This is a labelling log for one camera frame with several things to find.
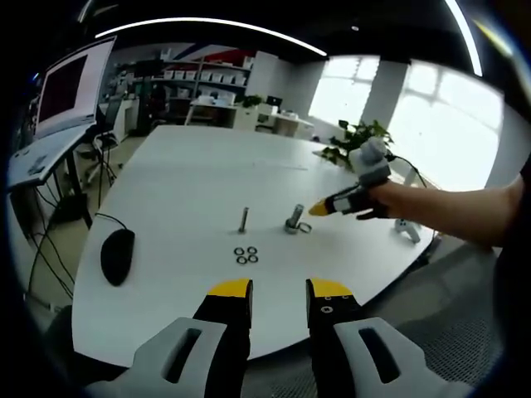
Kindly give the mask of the person's right hand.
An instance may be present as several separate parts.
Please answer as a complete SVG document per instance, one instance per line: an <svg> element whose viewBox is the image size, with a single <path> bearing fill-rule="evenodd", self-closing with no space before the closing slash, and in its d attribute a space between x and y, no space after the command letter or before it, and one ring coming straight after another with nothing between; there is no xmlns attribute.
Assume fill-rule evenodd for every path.
<svg viewBox="0 0 531 398"><path fill-rule="evenodd" d="M400 219L407 215L407 188L395 182L386 182L368 190L371 207L356 215L359 221L372 219Z"/></svg>

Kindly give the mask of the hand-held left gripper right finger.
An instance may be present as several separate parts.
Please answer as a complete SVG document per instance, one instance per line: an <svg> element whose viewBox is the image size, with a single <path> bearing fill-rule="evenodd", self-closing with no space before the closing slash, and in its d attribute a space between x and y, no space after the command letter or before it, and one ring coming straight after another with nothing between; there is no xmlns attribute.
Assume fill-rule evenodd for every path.
<svg viewBox="0 0 531 398"><path fill-rule="evenodd" d="M424 351L381 318L364 318L339 282L306 281L312 370L320 397L466 397L430 370Z"/></svg>

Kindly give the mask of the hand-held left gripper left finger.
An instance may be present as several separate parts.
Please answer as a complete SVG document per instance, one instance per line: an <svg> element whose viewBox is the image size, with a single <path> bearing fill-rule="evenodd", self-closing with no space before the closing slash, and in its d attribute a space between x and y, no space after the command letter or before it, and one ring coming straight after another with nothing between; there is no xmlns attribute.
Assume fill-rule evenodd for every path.
<svg viewBox="0 0 531 398"><path fill-rule="evenodd" d="M141 345L132 366L85 388L89 397L238 397L250 355L251 279L211 288L190 318Z"/></svg>

